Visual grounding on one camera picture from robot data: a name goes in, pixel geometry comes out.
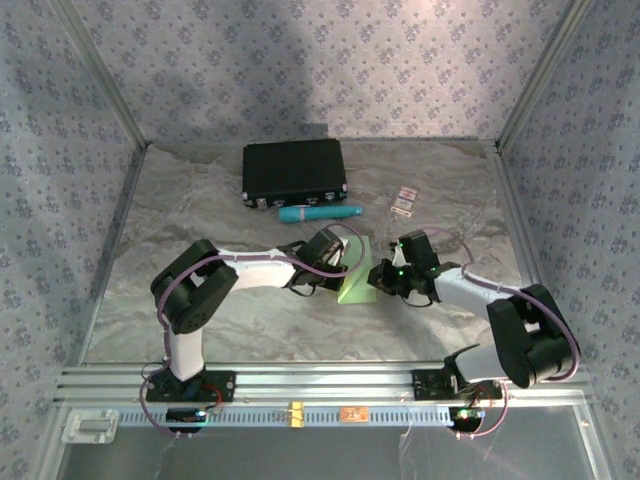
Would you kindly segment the grey metal bracket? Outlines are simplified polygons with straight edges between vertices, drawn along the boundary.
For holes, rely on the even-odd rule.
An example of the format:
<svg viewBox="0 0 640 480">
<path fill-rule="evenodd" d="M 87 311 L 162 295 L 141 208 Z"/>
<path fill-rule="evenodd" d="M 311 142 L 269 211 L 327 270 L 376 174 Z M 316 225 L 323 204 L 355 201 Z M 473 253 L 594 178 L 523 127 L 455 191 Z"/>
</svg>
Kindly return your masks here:
<svg viewBox="0 0 640 480">
<path fill-rule="evenodd" d="M 106 445 L 113 442 L 120 414 L 111 409 L 72 409 L 61 440 L 65 444 Z"/>
</svg>

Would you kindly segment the aluminium mounting rail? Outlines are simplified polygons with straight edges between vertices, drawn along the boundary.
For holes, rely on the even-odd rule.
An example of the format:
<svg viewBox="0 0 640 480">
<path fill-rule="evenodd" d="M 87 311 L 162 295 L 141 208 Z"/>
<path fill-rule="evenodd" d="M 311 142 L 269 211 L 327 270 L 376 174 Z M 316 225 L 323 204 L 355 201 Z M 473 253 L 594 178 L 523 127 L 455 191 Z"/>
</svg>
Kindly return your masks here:
<svg viewBox="0 0 640 480">
<path fill-rule="evenodd" d="M 413 399 L 411 372 L 439 370 L 439 362 L 258 362 L 210 363 L 209 371 L 232 371 L 239 403 L 365 404 Z M 53 400 L 68 406 L 120 406 L 138 402 L 144 367 L 89 364 L 58 377 Z"/>
</svg>

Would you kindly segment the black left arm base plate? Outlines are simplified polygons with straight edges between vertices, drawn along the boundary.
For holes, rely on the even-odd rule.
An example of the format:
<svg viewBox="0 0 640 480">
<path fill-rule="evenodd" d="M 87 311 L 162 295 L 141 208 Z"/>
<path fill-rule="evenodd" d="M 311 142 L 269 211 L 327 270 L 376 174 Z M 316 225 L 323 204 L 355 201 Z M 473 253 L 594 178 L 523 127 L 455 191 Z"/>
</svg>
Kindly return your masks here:
<svg viewBox="0 0 640 480">
<path fill-rule="evenodd" d="M 234 371 L 203 369 L 194 377 L 181 381 L 170 369 L 151 376 L 145 400 L 164 403 L 227 403 L 235 393 Z"/>
</svg>

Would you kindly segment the aluminium frame post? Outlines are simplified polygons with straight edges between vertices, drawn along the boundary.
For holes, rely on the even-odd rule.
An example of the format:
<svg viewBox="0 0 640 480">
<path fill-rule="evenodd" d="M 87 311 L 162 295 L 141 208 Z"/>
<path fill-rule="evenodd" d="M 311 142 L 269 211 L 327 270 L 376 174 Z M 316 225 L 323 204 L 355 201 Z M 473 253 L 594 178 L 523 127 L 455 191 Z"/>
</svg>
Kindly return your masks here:
<svg viewBox="0 0 640 480">
<path fill-rule="evenodd" d="M 594 0 L 567 0 L 515 106 L 496 139 L 496 149 L 499 154 L 505 154 L 512 148 L 593 3 Z"/>
</svg>

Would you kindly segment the clear packet with printed cards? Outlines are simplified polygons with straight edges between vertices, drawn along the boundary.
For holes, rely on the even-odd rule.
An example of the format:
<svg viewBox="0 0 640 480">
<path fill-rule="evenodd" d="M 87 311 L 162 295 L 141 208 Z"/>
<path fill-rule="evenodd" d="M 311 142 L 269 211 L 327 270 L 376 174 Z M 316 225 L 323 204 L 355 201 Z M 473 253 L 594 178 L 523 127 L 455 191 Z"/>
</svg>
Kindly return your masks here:
<svg viewBox="0 0 640 480">
<path fill-rule="evenodd" d="M 390 206 L 390 211 L 411 218 L 419 191 L 414 188 L 402 186 Z"/>
</svg>

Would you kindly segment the light green paper sheet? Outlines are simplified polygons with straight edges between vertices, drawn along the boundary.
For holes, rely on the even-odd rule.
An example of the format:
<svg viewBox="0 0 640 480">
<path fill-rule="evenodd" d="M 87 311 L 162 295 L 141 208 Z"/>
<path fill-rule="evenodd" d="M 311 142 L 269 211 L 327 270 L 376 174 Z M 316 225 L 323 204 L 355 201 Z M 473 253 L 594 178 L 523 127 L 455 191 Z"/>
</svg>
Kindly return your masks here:
<svg viewBox="0 0 640 480">
<path fill-rule="evenodd" d="M 368 274 L 373 268 L 369 237 L 363 237 L 364 243 L 354 235 L 343 236 L 342 240 L 345 242 L 346 251 L 341 264 L 348 268 L 350 274 L 344 278 L 338 290 L 337 303 L 355 305 L 375 302 L 376 289 L 367 283 Z"/>
</svg>

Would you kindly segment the teal cylindrical tube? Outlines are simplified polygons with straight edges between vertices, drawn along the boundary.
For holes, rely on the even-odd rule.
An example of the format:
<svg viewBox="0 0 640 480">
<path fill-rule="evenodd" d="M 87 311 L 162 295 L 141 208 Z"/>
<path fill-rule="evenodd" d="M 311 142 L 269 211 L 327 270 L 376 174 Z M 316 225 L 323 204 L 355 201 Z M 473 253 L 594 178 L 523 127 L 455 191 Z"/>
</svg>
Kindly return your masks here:
<svg viewBox="0 0 640 480">
<path fill-rule="evenodd" d="M 314 220 L 349 218 L 359 216 L 362 213 L 363 208 L 357 206 L 287 206 L 278 210 L 278 217 L 283 223 L 299 223 Z"/>
</svg>

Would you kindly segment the black hard case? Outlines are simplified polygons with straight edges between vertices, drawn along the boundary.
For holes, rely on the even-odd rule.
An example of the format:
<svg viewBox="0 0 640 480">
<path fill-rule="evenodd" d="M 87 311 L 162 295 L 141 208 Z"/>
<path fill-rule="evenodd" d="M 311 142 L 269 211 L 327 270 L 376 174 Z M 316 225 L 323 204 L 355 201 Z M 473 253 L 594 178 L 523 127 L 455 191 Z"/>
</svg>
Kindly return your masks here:
<svg viewBox="0 0 640 480">
<path fill-rule="evenodd" d="M 241 196 L 249 208 L 339 202 L 348 193 L 341 142 L 337 139 L 250 144 L 243 148 Z"/>
</svg>

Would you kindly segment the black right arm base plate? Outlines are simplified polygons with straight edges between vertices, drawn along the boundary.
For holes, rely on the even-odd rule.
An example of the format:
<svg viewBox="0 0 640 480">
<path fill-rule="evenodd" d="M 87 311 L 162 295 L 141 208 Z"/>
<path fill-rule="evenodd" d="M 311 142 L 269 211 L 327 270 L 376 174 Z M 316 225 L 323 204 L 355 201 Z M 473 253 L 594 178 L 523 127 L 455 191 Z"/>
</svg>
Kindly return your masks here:
<svg viewBox="0 0 640 480">
<path fill-rule="evenodd" d="M 411 371 L 411 386 L 420 400 L 501 400 L 500 384 L 492 381 L 469 383 L 447 368 Z"/>
</svg>

